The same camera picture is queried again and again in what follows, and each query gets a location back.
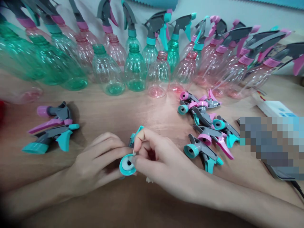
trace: bottle bottom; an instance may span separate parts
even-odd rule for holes
[[[22,93],[18,98],[19,104],[27,104],[38,100],[43,95],[43,90],[36,88]]]
[[[129,90],[134,92],[144,91],[146,89],[146,85],[142,81],[131,81],[127,83]]]
[[[87,80],[83,78],[73,78],[61,86],[70,91],[78,91],[86,88],[87,85]]]
[[[121,83],[111,83],[106,86],[104,92],[110,96],[118,96],[125,90],[125,85]]]
[[[166,93],[167,91],[160,86],[152,86],[148,88],[148,95],[153,98],[162,98]]]

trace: green plastic bottle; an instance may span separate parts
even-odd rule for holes
[[[124,75],[129,90],[140,92],[146,89],[147,66],[139,52],[138,44],[130,44]]]
[[[30,36],[36,47],[36,57],[46,74],[42,80],[47,85],[77,91],[84,89],[88,79],[79,64],[61,50],[52,46],[43,36]]]
[[[94,44],[94,58],[92,61],[95,81],[100,88],[110,96],[118,96],[125,91],[125,83],[122,79],[123,73],[115,60],[110,57],[105,47]]]
[[[26,77],[32,80],[41,80],[45,74],[41,64],[35,56],[35,46],[25,39],[20,38],[13,30],[6,26],[0,26],[0,36],[3,38],[1,49],[5,64],[16,62],[18,68],[22,67]]]
[[[178,42],[170,42],[168,50],[168,63],[170,66],[171,74],[173,73],[175,67],[180,62],[180,54],[178,53]]]

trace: spray bottle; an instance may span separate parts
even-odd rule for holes
[[[191,41],[191,36],[190,36],[191,21],[194,20],[195,18],[196,18],[196,13],[192,13],[186,16],[182,16],[175,20],[176,24],[174,26],[173,33],[171,35],[171,40],[168,42],[168,46],[170,46],[172,42],[178,42],[179,33],[181,29],[185,31],[188,40]],[[177,46],[177,52],[178,53],[180,52],[179,46]]]
[[[25,28],[26,36],[31,35],[42,35],[47,41],[51,42],[51,37],[43,32],[41,29],[37,28],[34,21],[30,19],[21,9],[25,5],[20,0],[5,0],[4,1],[8,8],[15,14],[16,19]]]
[[[233,84],[227,91],[227,95],[237,100],[250,96],[265,84],[273,68],[278,66],[286,56],[292,57],[293,72],[297,76],[304,66],[304,42],[288,44],[284,50],[267,59],[262,65],[253,68],[244,80],[239,84]]]
[[[101,43],[107,51],[110,43],[109,34],[113,33],[113,28],[110,25],[109,19],[118,27],[118,23],[115,20],[112,8],[110,6],[110,1],[111,0],[101,0],[97,11],[97,18],[102,20],[102,28],[104,29],[104,38],[102,39]]]
[[[139,52],[142,52],[142,47],[138,41],[138,39],[136,38],[136,30],[135,30],[135,24],[136,19],[134,16],[134,13],[132,11],[132,9],[130,8],[130,6],[124,1],[121,0],[121,4],[123,5],[123,12],[124,12],[124,30],[126,30],[128,28],[128,39],[125,45],[125,49],[127,51],[127,54],[129,53],[129,46],[132,43],[135,43],[139,46]]]
[[[75,32],[65,24],[63,18],[59,15],[56,8],[49,0],[32,0],[32,2],[37,4],[46,14],[52,17],[64,35],[66,35],[72,41],[76,42],[74,38]]]
[[[199,70],[197,71],[195,83],[199,86],[206,87],[207,80],[215,76],[223,63],[223,55],[227,51],[232,41],[246,39],[253,27],[236,28],[229,31],[229,35],[224,39],[216,50],[208,57],[204,58]]]
[[[215,97],[221,98],[230,88],[232,84],[238,84],[246,75],[248,65],[250,65],[260,52],[265,52],[267,49],[286,36],[284,32],[267,36],[258,42],[250,45],[249,53],[240,58],[238,63],[220,71],[213,78],[208,79],[208,89],[212,90]]]
[[[150,17],[144,26],[148,26],[148,35],[147,35],[147,45],[142,51],[143,59],[146,62],[147,70],[149,70],[150,65],[156,60],[158,52],[155,47],[155,33],[160,31],[160,38],[164,45],[165,50],[168,50],[167,46],[167,37],[166,37],[166,24],[165,21],[171,20],[171,14],[162,11],[160,13],[154,14]]]
[[[237,28],[242,28],[242,27],[246,27],[242,22],[240,22],[238,19],[236,19],[234,21],[234,27],[233,29],[237,29]],[[260,29],[260,25],[254,25],[251,32],[250,33],[256,33],[259,31]],[[231,41],[228,47],[228,50],[225,52],[224,56],[223,56],[223,61],[227,61],[227,59],[229,59],[232,55],[234,55],[234,49],[237,46],[237,49],[240,50],[245,41],[248,39],[249,35],[247,35],[246,38],[240,39],[240,40],[234,40]]]
[[[80,33],[87,38],[88,42],[90,44],[96,44],[99,43],[99,40],[97,37],[89,30],[88,24],[85,22],[83,19],[81,13],[79,12],[75,1],[74,0],[69,0],[70,5],[73,9],[73,13],[75,15],[76,21],[77,21],[77,26],[80,29]]]
[[[216,46],[219,45],[223,39],[222,34],[227,32],[227,25],[223,19],[220,19],[218,22],[215,21],[215,24],[212,26],[210,37],[215,33],[215,36],[211,39],[209,45],[204,47],[202,50],[202,59],[207,58],[211,53],[216,49]]]

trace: table surface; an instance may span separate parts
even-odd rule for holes
[[[303,116],[304,88],[282,76],[273,76],[262,88],[267,100],[280,100],[299,116]],[[190,92],[200,97],[206,92],[192,86]],[[256,105],[258,96],[239,102],[225,101],[216,112],[239,130],[235,122],[241,116],[265,116]],[[71,108],[74,123],[80,129],[74,131],[70,151],[61,151],[58,145],[44,155],[21,152],[26,144],[34,141],[27,130],[44,122],[37,116],[39,105],[58,106],[66,101]],[[110,131],[128,143],[129,137],[140,125],[160,135],[168,136],[182,150],[189,143],[188,134],[197,135],[192,128],[190,115],[177,113],[178,96],[169,93],[165,98],[153,99],[144,92],[127,91],[118,97],[101,92],[98,85],[70,92],[58,87],[48,87],[45,96],[36,103],[8,105],[5,120],[0,127],[0,183],[1,190],[8,191],[31,183],[63,168],[69,167],[76,156],[101,133]],[[299,194],[283,181],[274,179],[264,164],[253,153],[242,152],[235,145],[231,152],[235,160],[215,149],[224,165],[214,168],[214,175],[231,182],[268,193],[298,207],[304,208]],[[193,162],[203,168],[197,157]],[[25,222],[29,227],[254,227],[226,212],[219,212],[181,202],[167,194],[157,184],[147,183],[143,175],[116,180],[85,196],[71,199],[48,208]]]

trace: pink bottle cap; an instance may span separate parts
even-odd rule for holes
[[[254,61],[254,59],[248,58],[245,55],[243,55],[239,60],[240,63],[247,65],[247,66],[250,65],[253,61]]]
[[[276,60],[273,60],[272,58],[269,58],[263,64],[268,67],[276,67],[277,65],[280,64],[280,61],[276,61]]]
[[[105,33],[113,33],[112,26],[102,26]]]
[[[17,20],[25,28],[34,28],[34,27],[36,27],[35,23],[30,18],[25,18],[25,19],[17,18]]]
[[[223,53],[225,53],[225,51],[227,51],[227,49],[228,49],[227,47],[220,45],[220,46],[218,46],[216,51],[223,54]]]
[[[199,107],[199,106],[206,106],[207,108],[208,108],[208,102],[207,101],[200,101],[200,102],[198,102],[197,103],[197,107]]]
[[[53,16],[51,16],[51,18],[53,19],[53,21],[56,24],[64,24],[65,23],[63,18],[60,15],[53,15]]]
[[[77,26],[79,29],[89,29],[88,24],[86,22],[77,22]]]

